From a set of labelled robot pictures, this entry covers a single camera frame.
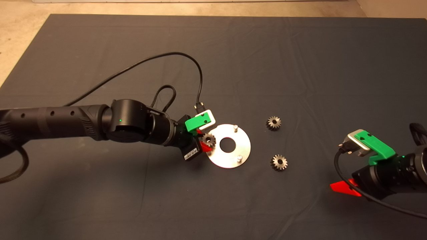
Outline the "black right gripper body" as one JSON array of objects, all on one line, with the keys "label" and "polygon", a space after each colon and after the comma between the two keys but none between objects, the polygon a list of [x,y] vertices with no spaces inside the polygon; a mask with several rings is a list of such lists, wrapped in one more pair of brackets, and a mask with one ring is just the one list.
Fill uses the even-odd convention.
[{"label": "black right gripper body", "polygon": [[398,155],[352,173],[357,187],[382,200],[397,193],[416,193],[414,154]]}]

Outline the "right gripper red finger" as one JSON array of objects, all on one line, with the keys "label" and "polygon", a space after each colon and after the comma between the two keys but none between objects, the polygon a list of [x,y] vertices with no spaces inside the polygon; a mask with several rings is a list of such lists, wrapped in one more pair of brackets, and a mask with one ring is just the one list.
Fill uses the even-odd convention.
[{"label": "right gripper red finger", "polygon": [[351,196],[355,196],[355,197],[361,197],[362,196],[359,192],[357,192],[353,188],[351,188],[350,185],[348,185],[345,181],[339,181],[339,182],[332,183],[332,184],[330,184],[330,188],[332,191],[337,192],[337,193],[351,195]]}]

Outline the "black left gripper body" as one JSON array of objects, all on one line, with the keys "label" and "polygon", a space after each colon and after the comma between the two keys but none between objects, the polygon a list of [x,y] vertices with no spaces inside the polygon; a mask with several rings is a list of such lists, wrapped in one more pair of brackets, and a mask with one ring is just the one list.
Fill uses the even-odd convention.
[{"label": "black left gripper body", "polygon": [[172,146],[180,150],[182,158],[185,161],[191,161],[202,153],[198,136],[194,136],[187,130],[185,122],[189,119],[189,115],[184,115],[173,125]]}]

